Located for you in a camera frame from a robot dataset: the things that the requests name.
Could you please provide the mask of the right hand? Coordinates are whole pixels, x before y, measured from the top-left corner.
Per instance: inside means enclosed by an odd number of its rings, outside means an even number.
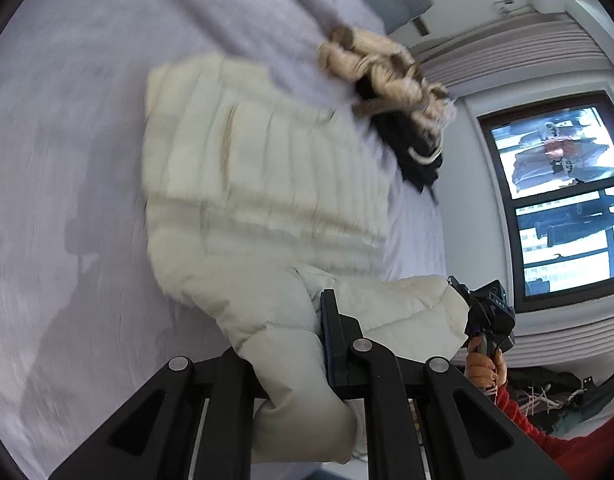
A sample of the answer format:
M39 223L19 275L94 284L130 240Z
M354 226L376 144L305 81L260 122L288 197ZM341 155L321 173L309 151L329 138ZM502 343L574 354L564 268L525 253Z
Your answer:
M493 358L480 353L479 349L483 345L482 336L474 337L468 343L464 375L479 389L498 391L506 384L508 367L500 350L496 351Z

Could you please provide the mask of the red sleeved right forearm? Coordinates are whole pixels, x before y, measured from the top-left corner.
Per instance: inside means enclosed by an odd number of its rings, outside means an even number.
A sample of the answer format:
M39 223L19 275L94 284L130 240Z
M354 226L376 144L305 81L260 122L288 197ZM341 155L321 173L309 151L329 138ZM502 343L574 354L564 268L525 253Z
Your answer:
M496 405L514 424L530 437L571 479L614 478L614 416L584 437L562 439L549 436L535 427L520 411L506 391L498 389Z

